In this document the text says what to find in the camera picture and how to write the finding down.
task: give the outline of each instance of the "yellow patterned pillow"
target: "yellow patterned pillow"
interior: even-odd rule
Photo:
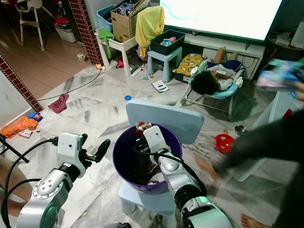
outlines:
[[[179,67],[173,72],[178,74],[183,74],[186,76],[191,76],[191,70],[195,67],[198,67],[204,61],[201,54],[190,53],[183,58]]]

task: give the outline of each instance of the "blue plastic chair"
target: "blue plastic chair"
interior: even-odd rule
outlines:
[[[236,84],[236,81],[239,77],[241,77],[243,75],[244,70],[241,69],[237,72],[237,74],[233,78],[233,84],[229,87],[228,90],[223,91],[223,92],[215,92],[212,95],[207,95],[207,94],[203,95],[203,96],[211,97],[211,98],[214,98],[214,99],[224,99],[224,98],[230,97],[229,109],[224,110],[224,109],[213,107],[211,105],[204,104],[204,103],[201,103],[201,102],[198,102],[198,101],[195,101],[195,100],[192,100],[192,99],[189,98],[189,95],[192,92],[191,82],[193,81],[195,75],[200,73],[201,71],[206,70],[207,67],[208,67],[207,66],[207,60],[205,60],[204,62],[201,63],[197,72],[194,75],[191,76],[191,78],[189,79],[189,82],[188,82],[188,86],[187,86],[187,88],[186,88],[185,92],[183,93],[183,96],[180,100],[180,103],[184,103],[185,101],[188,101],[188,102],[191,102],[191,103],[196,104],[196,105],[213,108],[213,109],[228,113],[228,119],[231,120],[233,104],[234,104],[236,94],[237,94],[237,91],[238,91],[238,86]]]

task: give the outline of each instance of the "child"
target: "child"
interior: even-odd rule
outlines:
[[[220,47],[214,61],[207,62],[207,70],[195,75],[191,82],[191,87],[195,92],[201,95],[211,95],[216,91],[225,91],[232,85],[233,76],[242,63],[237,61],[238,55],[236,53],[231,54],[226,63],[222,63],[225,51],[224,47]]]

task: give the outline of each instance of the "black sleeve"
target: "black sleeve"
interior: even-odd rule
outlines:
[[[238,138],[231,152],[215,169],[232,168],[248,158],[263,157],[304,164],[304,110]]]

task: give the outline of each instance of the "hand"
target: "hand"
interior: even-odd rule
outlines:
[[[300,101],[304,101],[304,83],[298,82],[295,84],[298,89],[296,98]]]

